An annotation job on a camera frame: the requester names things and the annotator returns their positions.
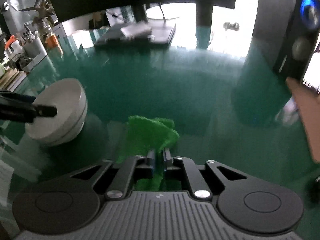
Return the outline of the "green scrubbing cloth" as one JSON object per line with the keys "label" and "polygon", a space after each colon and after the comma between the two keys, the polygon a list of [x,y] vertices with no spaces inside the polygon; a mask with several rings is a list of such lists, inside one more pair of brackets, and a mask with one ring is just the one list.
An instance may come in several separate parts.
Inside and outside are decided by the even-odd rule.
{"label": "green scrubbing cloth", "polygon": [[180,136],[175,130],[175,123],[171,119],[129,116],[117,163],[134,155],[146,156],[151,150],[154,150],[156,154],[153,178],[139,179],[135,183],[135,190],[159,191],[161,189],[164,177],[162,151],[174,146],[179,138]]}

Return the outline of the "potted green plant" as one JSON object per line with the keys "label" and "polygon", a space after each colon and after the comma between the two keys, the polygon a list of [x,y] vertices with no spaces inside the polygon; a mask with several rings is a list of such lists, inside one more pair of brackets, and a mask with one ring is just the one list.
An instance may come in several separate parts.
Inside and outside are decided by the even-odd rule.
{"label": "potted green plant", "polygon": [[32,26],[36,26],[39,35],[45,40],[48,36],[52,36],[55,11],[50,0],[35,0],[32,7],[19,10],[20,12],[34,11],[36,14],[32,21]]}

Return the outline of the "grey desk organizer box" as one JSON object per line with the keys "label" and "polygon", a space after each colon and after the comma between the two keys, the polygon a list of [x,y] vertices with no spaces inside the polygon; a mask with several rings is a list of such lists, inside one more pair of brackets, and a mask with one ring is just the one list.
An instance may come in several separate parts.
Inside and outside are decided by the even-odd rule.
{"label": "grey desk organizer box", "polygon": [[25,73],[31,72],[46,56],[47,51],[38,37],[33,42],[26,43],[23,51],[17,54],[16,66]]}

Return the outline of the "grey computer case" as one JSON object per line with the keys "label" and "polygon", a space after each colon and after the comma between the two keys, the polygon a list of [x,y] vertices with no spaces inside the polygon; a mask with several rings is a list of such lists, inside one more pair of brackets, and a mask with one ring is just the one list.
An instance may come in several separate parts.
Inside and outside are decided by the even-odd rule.
{"label": "grey computer case", "polygon": [[281,49],[296,0],[258,0],[253,40],[273,66]]}

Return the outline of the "smartphone with lit screen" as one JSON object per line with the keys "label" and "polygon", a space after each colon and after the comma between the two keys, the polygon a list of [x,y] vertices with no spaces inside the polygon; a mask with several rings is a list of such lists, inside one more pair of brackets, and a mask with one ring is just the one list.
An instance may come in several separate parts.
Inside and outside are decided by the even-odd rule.
{"label": "smartphone with lit screen", "polygon": [[303,85],[319,95],[319,39],[303,76]]}

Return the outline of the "orange flower pot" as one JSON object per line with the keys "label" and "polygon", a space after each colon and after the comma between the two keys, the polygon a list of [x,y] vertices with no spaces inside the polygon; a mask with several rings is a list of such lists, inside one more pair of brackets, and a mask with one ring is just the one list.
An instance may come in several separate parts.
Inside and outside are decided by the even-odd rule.
{"label": "orange flower pot", "polygon": [[59,45],[59,41],[58,41],[58,38],[57,36],[52,33],[50,35],[48,35],[46,37],[46,46],[47,48],[51,49],[51,48],[55,48]]}

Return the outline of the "grey checkered notebook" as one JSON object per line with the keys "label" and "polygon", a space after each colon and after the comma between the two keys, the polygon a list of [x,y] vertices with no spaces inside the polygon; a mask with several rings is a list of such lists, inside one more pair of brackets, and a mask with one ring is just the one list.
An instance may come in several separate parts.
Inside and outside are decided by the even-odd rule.
{"label": "grey checkered notebook", "polygon": [[148,36],[152,32],[152,28],[145,22],[138,22],[121,27],[120,31],[125,38],[136,38],[141,36]]}

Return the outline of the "stack of books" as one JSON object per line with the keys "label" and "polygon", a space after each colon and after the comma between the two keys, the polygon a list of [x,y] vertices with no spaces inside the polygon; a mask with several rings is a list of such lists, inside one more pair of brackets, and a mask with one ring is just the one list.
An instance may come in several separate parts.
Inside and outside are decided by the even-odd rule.
{"label": "stack of books", "polygon": [[0,90],[13,92],[21,82],[26,78],[25,72],[20,72],[17,69],[9,69],[1,77]]}

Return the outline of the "brown leather mouse pad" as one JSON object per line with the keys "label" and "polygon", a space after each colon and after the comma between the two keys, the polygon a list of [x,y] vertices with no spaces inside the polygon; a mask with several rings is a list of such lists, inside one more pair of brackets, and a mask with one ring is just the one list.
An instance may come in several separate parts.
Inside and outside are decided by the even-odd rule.
{"label": "brown leather mouse pad", "polygon": [[319,112],[319,95],[310,90],[308,87],[299,83],[297,80],[288,77],[286,84],[291,91],[299,115],[302,120],[311,156],[315,163],[320,159],[320,112]]}

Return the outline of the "white ceramic bowl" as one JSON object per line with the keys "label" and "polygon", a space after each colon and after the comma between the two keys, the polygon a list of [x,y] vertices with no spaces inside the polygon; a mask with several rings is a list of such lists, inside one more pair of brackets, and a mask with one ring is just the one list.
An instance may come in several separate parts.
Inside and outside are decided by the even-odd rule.
{"label": "white ceramic bowl", "polygon": [[27,135],[42,145],[56,146],[73,140],[81,132],[87,115],[86,93],[77,79],[59,80],[36,97],[36,105],[54,106],[54,117],[36,117],[25,124]]}

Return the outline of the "black speaker blue light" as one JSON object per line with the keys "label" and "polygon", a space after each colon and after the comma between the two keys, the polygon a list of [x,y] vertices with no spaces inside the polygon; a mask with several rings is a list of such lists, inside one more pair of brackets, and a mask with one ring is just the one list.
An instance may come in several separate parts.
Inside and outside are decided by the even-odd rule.
{"label": "black speaker blue light", "polygon": [[319,0],[295,0],[273,70],[283,79],[300,81],[319,36]]}

